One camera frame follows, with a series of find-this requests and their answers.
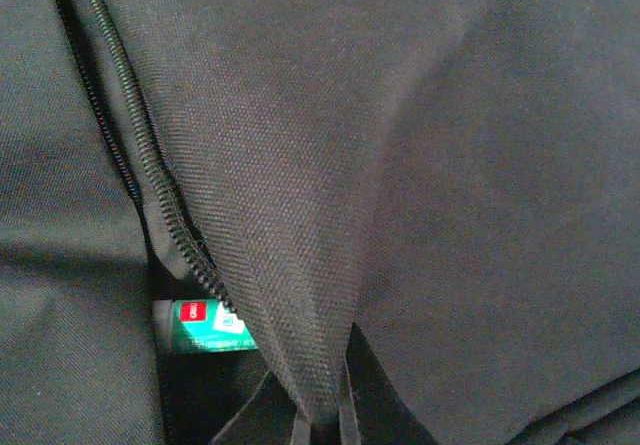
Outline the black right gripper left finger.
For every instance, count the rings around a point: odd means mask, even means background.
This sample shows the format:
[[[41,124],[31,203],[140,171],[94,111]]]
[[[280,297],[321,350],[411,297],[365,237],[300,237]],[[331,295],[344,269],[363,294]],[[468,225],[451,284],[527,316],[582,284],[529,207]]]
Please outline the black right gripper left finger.
[[[311,426],[268,372],[251,398],[210,441],[214,445],[309,445]]]

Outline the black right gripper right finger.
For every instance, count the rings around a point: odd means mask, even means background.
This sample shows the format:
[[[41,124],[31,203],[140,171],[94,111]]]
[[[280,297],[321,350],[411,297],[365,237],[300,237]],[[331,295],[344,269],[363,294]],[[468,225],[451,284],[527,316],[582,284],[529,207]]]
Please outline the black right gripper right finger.
[[[357,325],[351,328],[345,353],[339,433],[343,444],[436,442],[400,399]]]

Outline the green white glue stick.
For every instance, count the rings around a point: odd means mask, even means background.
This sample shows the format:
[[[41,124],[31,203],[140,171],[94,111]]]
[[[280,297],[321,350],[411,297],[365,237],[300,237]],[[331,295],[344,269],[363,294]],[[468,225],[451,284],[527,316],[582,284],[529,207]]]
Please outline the green white glue stick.
[[[166,355],[257,349],[246,324],[216,299],[154,301],[152,316]]]

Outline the black student bag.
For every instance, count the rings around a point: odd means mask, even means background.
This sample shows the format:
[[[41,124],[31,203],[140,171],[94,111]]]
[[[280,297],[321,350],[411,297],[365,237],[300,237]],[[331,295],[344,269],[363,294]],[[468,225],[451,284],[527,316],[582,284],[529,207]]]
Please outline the black student bag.
[[[166,355],[158,300],[256,350]],[[639,0],[1,0],[1,440],[210,444],[357,325],[434,444],[639,440]]]

